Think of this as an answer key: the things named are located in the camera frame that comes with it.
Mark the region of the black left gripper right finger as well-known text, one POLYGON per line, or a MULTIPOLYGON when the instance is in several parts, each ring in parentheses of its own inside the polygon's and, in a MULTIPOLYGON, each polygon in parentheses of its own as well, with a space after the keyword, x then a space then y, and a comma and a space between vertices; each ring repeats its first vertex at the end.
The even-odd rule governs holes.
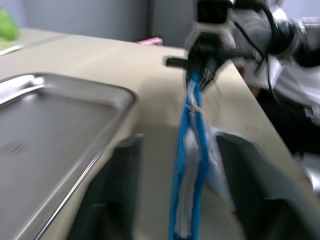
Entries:
POLYGON ((304 176, 289 177, 240 136, 217 132, 214 143, 248 240, 320 238, 320 201, 304 176))

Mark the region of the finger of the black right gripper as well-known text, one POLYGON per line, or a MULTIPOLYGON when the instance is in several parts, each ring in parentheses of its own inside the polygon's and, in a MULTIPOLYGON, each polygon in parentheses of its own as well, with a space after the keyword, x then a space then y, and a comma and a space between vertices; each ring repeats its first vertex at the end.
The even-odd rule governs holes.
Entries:
POLYGON ((197 58, 190 58, 186 65, 186 78, 190 78, 193 74, 200 74, 202 62, 197 58))
POLYGON ((208 58, 200 67, 199 87, 204 91, 208 84, 215 79, 220 63, 215 58, 208 58))

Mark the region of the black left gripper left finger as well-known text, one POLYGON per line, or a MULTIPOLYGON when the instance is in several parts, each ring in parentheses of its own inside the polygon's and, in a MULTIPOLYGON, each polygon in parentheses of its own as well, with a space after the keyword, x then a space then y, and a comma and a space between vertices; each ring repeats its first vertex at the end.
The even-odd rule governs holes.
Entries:
POLYGON ((88 185, 69 240, 131 240, 144 135, 122 140, 88 185))

